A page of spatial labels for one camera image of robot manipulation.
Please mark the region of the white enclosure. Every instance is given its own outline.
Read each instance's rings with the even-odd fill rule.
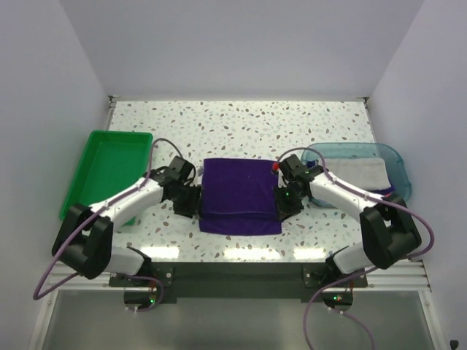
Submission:
[[[370,97],[377,141],[402,154],[409,205],[437,234],[423,259],[444,334],[466,346],[467,3],[60,1],[0,4],[0,348],[28,347],[32,292],[107,96]]]
[[[353,99],[422,0],[62,0],[109,95]]]

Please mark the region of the folded cloth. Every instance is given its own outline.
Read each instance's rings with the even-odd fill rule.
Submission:
[[[273,188],[272,160],[204,160],[201,231],[226,235],[281,233]]]
[[[374,158],[326,158],[326,168],[340,179],[368,191],[390,189],[385,160]]]

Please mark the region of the cable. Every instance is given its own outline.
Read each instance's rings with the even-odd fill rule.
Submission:
[[[135,186],[135,187],[132,187],[131,189],[129,189],[128,191],[125,191],[124,193],[120,194],[119,196],[115,197],[114,199],[112,199],[111,201],[109,201],[109,203],[107,204],[108,206],[112,206],[114,205],[115,203],[117,203],[118,201],[121,201],[122,199],[124,199],[125,197],[139,191],[139,189],[143,186],[145,186],[147,184],[147,182],[149,181],[149,176],[150,176],[150,170],[153,166],[153,152],[154,152],[154,147],[155,145],[160,142],[160,141],[165,141],[167,143],[169,143],[170,145],[173,146],[173,148],[175,148],[175,150],[177,151],[177,153],[179,154],[179,156],[181,158],[183,158],[183,155],[182,153],[180,152],[180,150],[178,149],[178,147],[170,140],[168,139],[165,139],[163,137],[160,137],[156,140],[154,140],[153,144],[151,145],[151,150],[150,150],[150,154],[149,154],[149,160],[147,161],[147,172],[146,172],[146,177],[144,178],[143,182],[140,184],[139,187]],[[58,249],[58,251],[55,253],[55,255],[53,256],[53,259],[52,261],[50,262],[50,264],[47,266],[47,268],[45,269],[45,272],[42,274],[39,282],[37,283],[37,286],[36,286],[36,289],[34,290],[34,293],[33,293],[33,299],[34,300],[39,300],[39,299],[42,299],[45,295],[51,293],[53,290],[57,289],[58,287],[60,287],[62,284],[65,284],[66,282],[68,282],[70,279],[73,279],[74,277],[78,276],[78,272],[76,273],[72,273],[71,275],[65,277],[64,279],[62,279],[61,281],[57,282],[56,284],[52,285],[51,288],[49,289],[46,289],[44,292],[41,292],[41,289],[43,288],[44,284],[45,284],[45,281],[47,280],[47,278],[49,277],[50,273],[52,272],[52,269],[53,267],[55,266],[55,264],[58,262],[58,260],[60,259],[60,256],[63,254],[63,252],[65,251],[65,249],[67,248],[67,246],[74,240],[74,238],[81,233],[81,231],[86,227],[88,226],[88,224],[90,224],[92,221],[94,221],[95,218],[97,218],[103,211],[106,210],[106,206],[102,206],[100,209],[98,209],[96,212],[94,212],[90,217],[88,217],[85,221],[83,221],[81,223],[81,225],[79,225],[73,232],[72,234],[62,243],[62,245],[60,246],[60,248]]]
[[[313,152],[313,153],[316,153],[320,158],[321,158],[321,163],[322,163],[322,166],[323,166],[323,171],[324,171],[324,174],[328,177],[328,179],[330,179],[331,181],[335,182],[340,188],[343,188],[344,190],[346,190],[347,192],[350,192],[352,193],[353,195],[357,195],[358,197],[361,197],[361,198],[365,198],[365,194],[364,193],[361,193],[360,191],[357,191],[357,190],[354,190],[353,188],[351,187],[348,187],[347,185],[345,184],[342,184],[340,181],[336,180],[334,181],[334,178],[329,174],[329,171],[328,169],[326,168],[326,163],[325,163],[325,159],[324,159],[324,156],[318,152],[317,150],[315,149],[312,149],[312,148],[309,148],[309,147],[295,147],[295,148],[292,148],[292,149],[289,149],[287,151],[285,151],[284,153],[282,153],[279,157],[279,160],[277,162],[280,162],[281,159],[283,159],[283,157],[287,154],[287,153],[290,153],[290,152],[293,152],[293,151],[299,151],[299,150],[306,150],[306,151],[310,151],[310,152]],[[412,254],[409,254],[407,255],[405,258],[407,259],[411,259],[413,257],[419,257],[420,255],[423,255],[425,254],[426,252],[428,252],[434,245],[435,243],[435,235],[434,235],[434,232],[433,232],[433,229],[431,228],[430,224],[428,224],[428,222],[423,219],[418,213],[416,213],[415,211],[412,211],[410,209],[408,209],[406,206],[401,206],[399,204],[396,204],[396,203],[391,203],[391,202],[387,202],[387,201],[384,201],[382,199],[376,199],[376,198],[373,198],[373,197],[368,197],[367,198],[369,201],[372,201],[372,202],[375,202],[375,203],[380,203],[380,204],[383,204],[385,206],[390,206],[392,208],[395,208],[397,210],[400,210],[400,211],[403,211],[407,214],[410,214],[412,215],[414,218],[416,218],[418,221],[420,221],[423,226],[426,227],[427,231],[428,231],[428,234],[430,235],[430,241],[428,242],[428,245],[420,250],[419,252],[417,253],[412,253]]]
[[[279,157],[279,159],[277,160],[277,162],[280,162],[281,159],[283,159],[284,156],[286,156],[286,154],[290,153],[290,152],[293,152],[293,151],[299,151],[299,150],[306,150],[306,151],[310,151],[310,152],[313,152],[315,154],[317,154],[320,159],[321,159],[321,164],[323,166],[323,172],[324,174],[328,177],[328,179],[330,179],[331,181],[333,181],[334,183],[336,183],[338,186],[340,186],[340,188],[343,188],[344,190],[346,190],[347,192],[349,193],[352,193],[354,195],[357,195],[359,197],[362,197],[362,198],[365,198],[365,194],[364,193],[361,193],[360,191],[357,191],[357,190],[354,190],[353,188],[351,187],[348,187],[347,185],[345,184],[342,184],[340,181],[338,180],[335,180],[328,172],[328,169],[326,168],[326,163],[325,163],[325,158],[323,156],[323,154],[321,154],[320,152],[318,152],[317,150],[315,149],[312,149],[310,147],[294,147],[292,149],[288,149],[287,151],[285,151],[284,153],[282,153]],[[420,221],[427,229],[428,231],[428,234],[430,236],[430,241],[428,242],[428,245],[420,250],[419,252],[416,252],[416,253],[412,253],[412,254],[409,254],[407,255],[405,258],[407,259],[411,259],[413,257],[419,257],[420,255],[423,255],[425,254],[426,252],[428,252],[434,245],[435,243],[435,235],[434,235],[434,232],[433,232],[433,229],[431,228],[431,226],[428,224],[428,222],[423,219],[418,213],[408,209],[407,207],[405,206],[401,206],[399,204],[396,204],[396,203],[391,203],[391,202],[387,202],[387,201],[384,201],[384,200],[380,200],[380,199],[376,199],[376,198],[372,198],[372,197],[368,197],[367,198],[369,201],[373,201],[375,203],[380,203],[380,204],[383,204],[385,206],[390,206],[390,207],[393,207],[397,210],[401,210],[401,211],[404,211],[406,212],[407,214],[409,215],[412,215],[413,217],[415,217],[418,221]],[[339,279],[338,281],[335,281],[335,282],[332,282],[322,288],[320,288],[316,293],[313,294],[312,298],[310,299],[310,301],[308,302],[308,304],[306,305],[306,308],[305,308],[305,312],[304,312],[304,318],[303,318],[303,331],[304,331],[304,335],[305,335],[305,340],[306,340],[306,343],[308,344],[308,347],[311,349],[311,350],[314,350],[313,348],[313,345],[312,345],[312,342],[310,341],[309,339],[309,336],[308,336],[308,332],[307,332],[307,316],[308,316],[308,313],[309,313],[309,309],[313,303],[313,301],[317,298],[317,296],[322,293],[324,290],[326,290],[327,288],[330,288],[330,287],[333,287],[333,286],[336,286],[337,284],[341,284],[342,282],[346,282],[346,281],[349,281],[351,279],[354,279],[355,277],[358,277],[358,276],[361,276],[361,275],[366,275],[367,273],[371,273],[373,271],[375,271],[377,269],[377,267],[373,267],[369,270],[367,270],[366,272],[357,272],[357,273],[352,273],[346,277],[344,277],[343,279]],[[353,319],[354,321],[356,321],[359,325],[362,326],[362,328],[368,333],[368,336],[370,337],[370,340],[371,340],[371,349],[372,350],[375,350],[376,349],[376,345],[375,345],[375,342],[374,342],[374,336],[373,334],[371,333],[370,329],[367,328],[367,326],[365,326],[360,320],[356,319],[354,316],[350,315],[350,314],[347,314],[347,313],[343,313],[343,315]]]
[[[159,298],[155,301],[155,303],[151,303],[151,305],[148,306],[147,308],[138,308],[138,307],[136,307],[135,308],[136,312],[149,311],[149,310],[156,307],[157,305],[159,305],[162,302],[162,299],[163,299],[163,285],[162,285],[161,281],[159,281],[158,279],[156,279],[154,277],[126,275],[124,273],[122,273],[120,275],[125,276],[127,279],[135,279],[135,280],[139,280],[139,281],[152,281],[152,282],[155,282],[159,286],[159,288],[161,288],[161,294],[159,295]]]
[[[322,292],[324,292],[327,288],[331,288],[331,287],[334,287],[334,286],[336,286],[338,284],[350,281],[351,279],[354,279],[355,277],[365,275],[365,274],[373,272],[373,271],[375,271],[377,269],[378,269],[377,267],[373,267],[373,268],[370,268],[368,271],[365,271],[365,272],[362,272],[362,271],[354,272],[354,273],[352,273],[352,274],[350,274],[348,276],[345,276],[342,279],[338,279],[337,281],[334,281],[334,282],[332,282],[330,284],[325,285],[324,287],[319,288],[318,291],[316,291],[316,293],[313,294],[312,298],[309,300],[309,302],[306,305],[305,312],[304,312],[303,323],[302,323],[303,331],[304,331],[304,335],[305,335],[305,341],[308,344],[308,347],[310,348],[310,350],[314,350],[314,347],[312,345],[312,341],[309,339],[308,332],[307,332],[307,328],[308,328],[307,317],[308,317],[309,309],[312,307],[312,304],[313,304],[314,300],[318,297],[318,295],[320,295]],[[376,344],[374,342],[374,336],[371,333],[370,329],[367,328],[367,326],[365,326],[360,320],[358,320],[354,316],[349,315],[347,313],[343,313],[343,315],[349,317],[350,319],[353,319],[354,321],[356,321],[359,325],[361,325],[363,327],[363,329],[368,333],[368,335],[370,337],[371,350],[375,350],[376,349]]]

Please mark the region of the glass panel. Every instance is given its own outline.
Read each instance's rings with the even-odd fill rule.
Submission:
[[[179,299],[134,316],[122,292],[60,292],[44,349],[308,349],[298,300]],[[356,292],[350,312],[379,350],[434,349],[416,292]],[[316,349],[370,349],[352,320],[312,306]]]

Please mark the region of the translucent blue container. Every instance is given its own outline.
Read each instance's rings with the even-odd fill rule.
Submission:
[[[321,152],[324,158],[382,158],[386,163],[387,177],[394,187],[395,192],[406,202],[412,195],[412,185],[407,178],[407,172],[404,168],[404,161],[401,155],[386,144],[372,144],[364,142],[329,142],[312,144],[309,146]],[[304,151],[301,155],[303,164],[310,166],[318,156],[310,151]],[[332,207],[330,204],[313,200],[318,206]]]

